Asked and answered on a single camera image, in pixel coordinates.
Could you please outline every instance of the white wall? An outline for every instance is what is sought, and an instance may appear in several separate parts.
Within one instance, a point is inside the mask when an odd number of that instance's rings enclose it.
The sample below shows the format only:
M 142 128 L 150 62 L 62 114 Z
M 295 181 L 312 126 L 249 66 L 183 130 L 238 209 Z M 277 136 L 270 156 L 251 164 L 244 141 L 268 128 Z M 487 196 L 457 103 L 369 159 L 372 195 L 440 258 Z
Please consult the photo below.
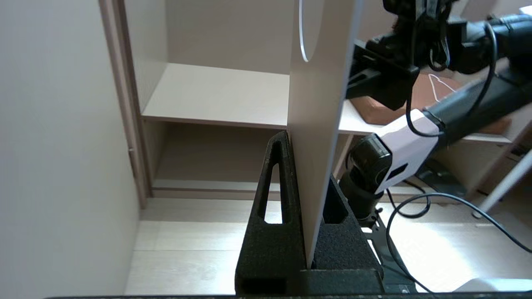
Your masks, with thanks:
M 0 298 L 122 294 L 138 199 L 97 1 L 0 4 Z
M 170 62 L 290 71 L 291 0 L 168 0 Z

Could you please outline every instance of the white board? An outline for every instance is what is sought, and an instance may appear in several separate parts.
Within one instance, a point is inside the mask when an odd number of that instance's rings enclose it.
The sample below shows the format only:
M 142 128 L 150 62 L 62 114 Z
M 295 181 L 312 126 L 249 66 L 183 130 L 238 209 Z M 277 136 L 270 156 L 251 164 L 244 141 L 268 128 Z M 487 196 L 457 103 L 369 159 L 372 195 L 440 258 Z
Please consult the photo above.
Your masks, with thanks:
M 303 10 L 322 9 L 321 26 L 314 32 L 319 34 L 317 44 L 312 57 L 307 57 L 309 61 L 305 62 L 300 46 L 300 2 L 294 1 L 288 102 L 288 132 L 295 155 L 305 254 L 310 267 L 333 163 L 362 1 L 323 1 L 323 5 L 313 3 L 309 6 L 305 6 L 306 1 L 301 1 Z M 307 12 L 303 15 L 319 14 Z M 303 32 L 305 28 L 315 27 L 308 25 L 312 22 L 319 20 L 303 19 Z

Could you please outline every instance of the wooden shelf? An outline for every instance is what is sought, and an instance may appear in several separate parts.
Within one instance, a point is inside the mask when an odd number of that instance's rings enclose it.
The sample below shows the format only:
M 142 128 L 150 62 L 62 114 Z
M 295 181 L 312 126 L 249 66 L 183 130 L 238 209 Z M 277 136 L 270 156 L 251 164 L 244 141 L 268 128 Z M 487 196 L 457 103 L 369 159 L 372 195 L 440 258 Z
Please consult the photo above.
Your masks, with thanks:
M 148 105 L 145 119 L 284 129 L 289 75 L 169 63 Z M 382 126 L 366 123 L 350 101 L 340 119 L 342 134 L 367 135 Z M 472 134 L 469 142 L 508 144 L 500 135 Z

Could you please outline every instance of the light wood floor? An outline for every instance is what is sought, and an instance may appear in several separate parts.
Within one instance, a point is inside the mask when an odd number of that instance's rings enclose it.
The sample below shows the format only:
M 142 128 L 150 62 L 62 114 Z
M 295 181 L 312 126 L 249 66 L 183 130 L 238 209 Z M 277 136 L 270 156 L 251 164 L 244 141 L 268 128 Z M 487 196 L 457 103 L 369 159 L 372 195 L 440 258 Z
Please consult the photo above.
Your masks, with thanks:
M 532 246 L 532 203 L 514 196 L 492 215 Z M 126 294 L 234 294 L 234 271 L 251 201 L 153 198 L 142 212 Z M 392 207 L 381 203 L 386 223 Z M 421 209 L 412 204 L 405 211 Z M 279 223 L 280 203 L 267 219 Z M 411 273 L 436 292 L 472 278 L 532 279 L 532 256 L 467 207 L 433 204 L 425 217 L 394 220 L 392 237 Z

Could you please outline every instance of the white pole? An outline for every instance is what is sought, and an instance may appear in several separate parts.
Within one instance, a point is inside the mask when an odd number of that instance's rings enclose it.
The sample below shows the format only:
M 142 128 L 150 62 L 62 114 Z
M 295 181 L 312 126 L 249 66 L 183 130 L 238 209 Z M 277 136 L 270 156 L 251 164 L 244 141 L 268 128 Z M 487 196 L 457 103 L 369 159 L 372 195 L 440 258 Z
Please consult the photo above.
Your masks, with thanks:
M 528 170 L 532 168 L 532 151 L 528 151 L 525 157 L 504 177 L 495 187 L 491 194 L 479 206 L 483 212 L 488 212 L 499 200 L 515 185 Z M 475 218 L 480 218 L 480 214 L 473 212 Z

